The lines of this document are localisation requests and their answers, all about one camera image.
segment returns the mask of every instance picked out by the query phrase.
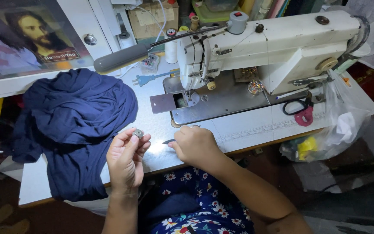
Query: hand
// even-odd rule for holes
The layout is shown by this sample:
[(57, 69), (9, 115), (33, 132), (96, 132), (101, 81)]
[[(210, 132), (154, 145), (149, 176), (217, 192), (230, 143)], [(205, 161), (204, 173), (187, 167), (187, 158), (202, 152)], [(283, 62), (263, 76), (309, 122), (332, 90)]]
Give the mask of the hand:
[(139, 139), (132, 135), (135, 129), (130, 128), (116, 135), (106, 154), (112, 193), (137, 193), (142, 183), (144, 177), (142, 158), (151, 146), (149, 142), (151, 135), (146, 134)]
[(174, 139), (168, 143), (173, 148), (181, 161), (208, 171), (210, 167), (226, 157), (217, 146), (213, 133), (199, 126), (182, 126), (174, 133)]

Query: table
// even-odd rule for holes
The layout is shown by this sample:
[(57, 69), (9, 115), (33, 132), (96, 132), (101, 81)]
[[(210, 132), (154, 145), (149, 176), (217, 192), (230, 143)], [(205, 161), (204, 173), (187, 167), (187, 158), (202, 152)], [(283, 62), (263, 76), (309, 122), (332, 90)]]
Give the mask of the table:
[[(176, 68), (178, 68), (177, 63), (170, 65), (162, 59), (158, 66), (158, 74)], [(140, 74), (139, 68), (134, 67), (122, 77), (122, 80), (133, 88), (139, 105), (135, 122), (126, 128), (137, 127), (152, 135), (151, 147), (144, 156), (144, 171), (148, 175), (149, 173), (179, 167), (183, 162), (176, 157), (173, 149), (162, 144), (162, 142), (172, 139), (173, 134), (178, 130), (171, 126), (169, 113), (152, 114), (150, 106), (150, 96), (164, 94), (162, 81), (165, 77), (157, 78), (143, 87), (132, 86), (132, 80), (136, 75)], [(345, 74), (345, 77), (350, 78), (350, 83), (352, 84), (351, 94), (371, 111), (370, 114), (374, 114), (373, 101), (348, 73)], [(278, 104), (195, 124), (211, 130), (224, 153), (243, 152), (264, 145), (294, 139), (317, 132), (329, 125), (324, 117), (325, 103), (315, 104), (313, 112), (314, 122), (308, 127), (299, 126), (293, 116), (284, 115), (282, 106), (282, 104)], [(110, 182), (107, 165), (105, 165), (101, 173), (101, 179), (106, 185)], [(24, 164), (21, 180), (20, 207), (37, 205), (53, 200), (47, 178), (47, 161), (44, 160), (44, 157), (40, 157), (35, 163)]]

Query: floral skirt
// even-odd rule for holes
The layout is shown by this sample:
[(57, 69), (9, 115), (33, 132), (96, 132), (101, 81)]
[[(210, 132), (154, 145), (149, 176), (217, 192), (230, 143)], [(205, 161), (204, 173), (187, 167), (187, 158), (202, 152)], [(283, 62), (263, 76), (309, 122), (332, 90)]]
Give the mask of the floral skirt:
[(160, 196), (188, 190), (201, 209), (162, 221), (151, 234), (251, 234), (249, 210), (220, 181), (194, 167), (164, 175)]

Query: cardboard box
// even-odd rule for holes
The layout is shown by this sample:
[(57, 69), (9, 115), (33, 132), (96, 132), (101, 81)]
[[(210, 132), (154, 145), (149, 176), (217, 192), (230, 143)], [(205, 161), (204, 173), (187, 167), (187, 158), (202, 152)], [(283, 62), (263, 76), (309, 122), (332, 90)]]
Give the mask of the cardboard box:
[[(167, 23), (165, 24), (164, 33), (167, 29), (178, 29), (178, 4), (169, 4), (168, 0), (162, 2)], [(149, 11), (158, 20), (160, 25), (164, 24), (163, 10), (158, 2), (143, 3), (140, 7)], [(135, 8), (128, 11), (129, 21), (136, 39), (139, 38), (157, 38), (160, 28), (150, 14)]]

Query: blade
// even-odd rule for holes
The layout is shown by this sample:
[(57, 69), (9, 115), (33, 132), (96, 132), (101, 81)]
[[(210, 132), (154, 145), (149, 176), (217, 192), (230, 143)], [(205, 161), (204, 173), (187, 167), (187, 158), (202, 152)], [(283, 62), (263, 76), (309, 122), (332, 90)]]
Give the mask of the blade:
[(175, 139), (171, 139), (171, 140), (168, 140), (168, 141), (164, 141), (163, 144), (168, 145), (168, 143), (170, 143), (170, 142), (172, 142), (172, 141), (175, 141)]

